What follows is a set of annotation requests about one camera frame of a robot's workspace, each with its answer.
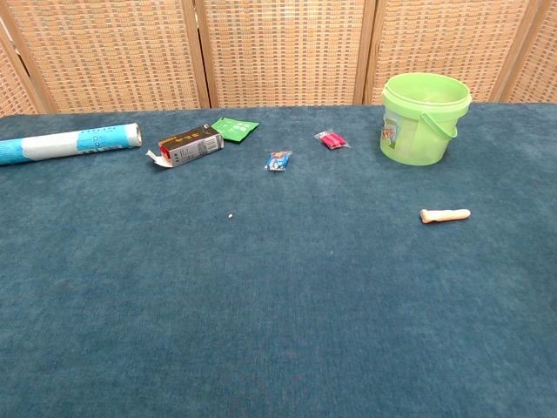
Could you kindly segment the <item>blue wrapped candy packet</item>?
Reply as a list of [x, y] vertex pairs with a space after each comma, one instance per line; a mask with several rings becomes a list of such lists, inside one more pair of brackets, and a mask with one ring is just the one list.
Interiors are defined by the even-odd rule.
[[290, 160], [292, 151], [272, 152], [265, 163], [265, 169], [270, 172], [283, 172]]

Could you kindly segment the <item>small orange snack stick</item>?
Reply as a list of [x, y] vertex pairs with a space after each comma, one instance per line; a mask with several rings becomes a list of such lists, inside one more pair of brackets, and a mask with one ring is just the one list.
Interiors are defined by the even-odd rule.
[[471, 216], [471, 211], [468, 209], [457, 210], [427, 210], [422, 209], [419, 212], [420, 219], [424, 224], [433, 222], [447, 222], [455, 220], [468, 219]]

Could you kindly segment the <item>red wrapped candy packet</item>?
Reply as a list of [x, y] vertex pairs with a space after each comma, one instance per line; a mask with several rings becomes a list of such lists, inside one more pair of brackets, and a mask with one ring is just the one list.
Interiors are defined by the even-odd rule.
[[315, 134], [314, 137], [330, 151], [349, 147], [347, 141], [335, 131], [325, 130]]

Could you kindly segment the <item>green foil packet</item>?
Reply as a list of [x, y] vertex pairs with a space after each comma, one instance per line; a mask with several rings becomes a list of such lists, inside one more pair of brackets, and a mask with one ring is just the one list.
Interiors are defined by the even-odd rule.
[[242, 121], [233, 118], [219, 118], [211, 127], [221, 134], [224, 140], [241, 143], [259, 126], [257, 122]]

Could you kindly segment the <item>woven bamboo screen panel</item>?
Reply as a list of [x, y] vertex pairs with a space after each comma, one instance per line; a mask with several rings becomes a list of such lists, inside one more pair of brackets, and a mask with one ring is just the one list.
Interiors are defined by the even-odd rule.
[[378, 0], [183, 0], [201, 105], [361, 105]]
[[0, 0], [38, 114], [211, 105], [196, 0]]
[[57, 106], [21, 31], [0, 9], [0, 116], [53, 114]]
[[557, 0], [528, 0], [490, 99], [557, 104]]
[[432, 72], [479, 102], [507, 102], [554, 0], [365, 0], [353, 102], [372, 105], [388, 78]]

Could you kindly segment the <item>blue and white paper roll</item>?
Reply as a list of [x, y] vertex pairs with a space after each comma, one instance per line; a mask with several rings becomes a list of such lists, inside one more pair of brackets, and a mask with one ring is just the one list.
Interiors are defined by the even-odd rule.
[[137, 123], [0, 141], [0, 166], [140, 147]]

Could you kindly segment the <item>blue felt table cover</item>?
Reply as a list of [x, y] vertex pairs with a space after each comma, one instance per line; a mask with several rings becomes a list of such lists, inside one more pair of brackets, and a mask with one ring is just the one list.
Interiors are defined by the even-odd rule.
[[[144, 136], [0, 167], [0, 418], [557, 418], [557, 104], [474, 104], [427, 167], [382, 154], [382, 114], [0, 118]], [[145, 155], [219, 118], [259, 126]]]

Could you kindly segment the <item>light green plastic bucket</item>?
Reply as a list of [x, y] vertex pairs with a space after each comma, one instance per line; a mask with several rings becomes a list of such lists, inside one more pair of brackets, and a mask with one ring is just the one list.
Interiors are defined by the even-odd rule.
[[455, 78], [409, 72], [388, 79], [380, 150], [405, 165], [433, 165], [458, 136], [458, 122], [472, 103], [468, 87]]

